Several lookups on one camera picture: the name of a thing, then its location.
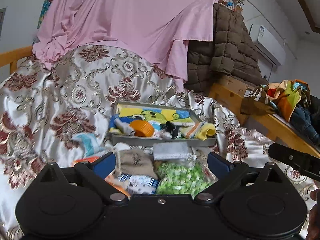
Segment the pink sheet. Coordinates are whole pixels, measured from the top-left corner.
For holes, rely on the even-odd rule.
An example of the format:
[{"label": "pink sheet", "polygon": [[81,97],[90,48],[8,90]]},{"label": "pink sheet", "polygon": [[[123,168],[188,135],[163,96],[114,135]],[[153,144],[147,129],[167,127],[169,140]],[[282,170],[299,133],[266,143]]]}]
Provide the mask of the pink sheet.
[{"label": "pink sheet", "polygon": [[218,0],[53,0],[33,52],[47,68],[84,44],[129,49],[176,79],[187,77],[188,40],[212,41]]}]

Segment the blue gripper pad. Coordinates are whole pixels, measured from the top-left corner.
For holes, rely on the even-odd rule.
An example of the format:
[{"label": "blue gripper pad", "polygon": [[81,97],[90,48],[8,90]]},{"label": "blue gripper pad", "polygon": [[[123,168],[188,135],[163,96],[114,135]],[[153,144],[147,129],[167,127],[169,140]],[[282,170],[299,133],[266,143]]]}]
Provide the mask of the blue gripper pad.
[{"label": "blue gripper pad", "polygon": [[114,153],[107,153],[92,163],[93,172],[105,179],[116,167],[116,156]]},{"label": "blue gripper pad", "polygon": [[233,164],[220,155],[211,152],[208,155],[208,168],[217,177],[217,179],[223,179],[232,169]]}]

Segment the brown quilted blanket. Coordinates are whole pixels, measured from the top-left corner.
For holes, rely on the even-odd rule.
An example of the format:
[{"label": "brown quilted blanket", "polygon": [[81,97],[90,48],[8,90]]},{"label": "brown quilted blanket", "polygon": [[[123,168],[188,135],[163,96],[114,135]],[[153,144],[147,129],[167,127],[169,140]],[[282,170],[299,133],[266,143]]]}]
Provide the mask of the brown quilted blanket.
[{"label": "brown quilted blanket", "polygon": [[207,94],[221,74],[231,75],[251,85],[268,82],[261,77],[258,53],[241,14],[214,4],[213,42],[190,41],[188,82],[185,88]]}]

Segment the green plastic bag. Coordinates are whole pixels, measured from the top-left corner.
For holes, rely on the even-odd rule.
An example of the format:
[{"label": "green plastic bag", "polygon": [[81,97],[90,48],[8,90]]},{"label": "green plastic bag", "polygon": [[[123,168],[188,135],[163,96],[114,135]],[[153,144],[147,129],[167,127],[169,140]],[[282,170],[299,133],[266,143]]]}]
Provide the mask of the green plastic bag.
[{"label": "green plastic bag", "polygon": [[156,194],[160,195],[191,194],[194,198],[212,185],[203,174],[199,163],[192,168],[170,162],[162,163],[157,174],[161,181]]}]

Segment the white air conditioner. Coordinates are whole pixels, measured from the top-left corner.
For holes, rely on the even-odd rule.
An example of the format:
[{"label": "white air conditioner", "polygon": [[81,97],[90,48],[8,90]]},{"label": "white air conditioner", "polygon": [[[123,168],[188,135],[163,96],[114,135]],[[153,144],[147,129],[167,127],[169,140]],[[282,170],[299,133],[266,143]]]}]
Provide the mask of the white air conditioner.
[{"label": "white air conditioner", "polygon": [[249,34],[258,51],[271,60],[273,65],[280,66],[284,64],[284,48],[266,27],[263,25],[251,25]]}]

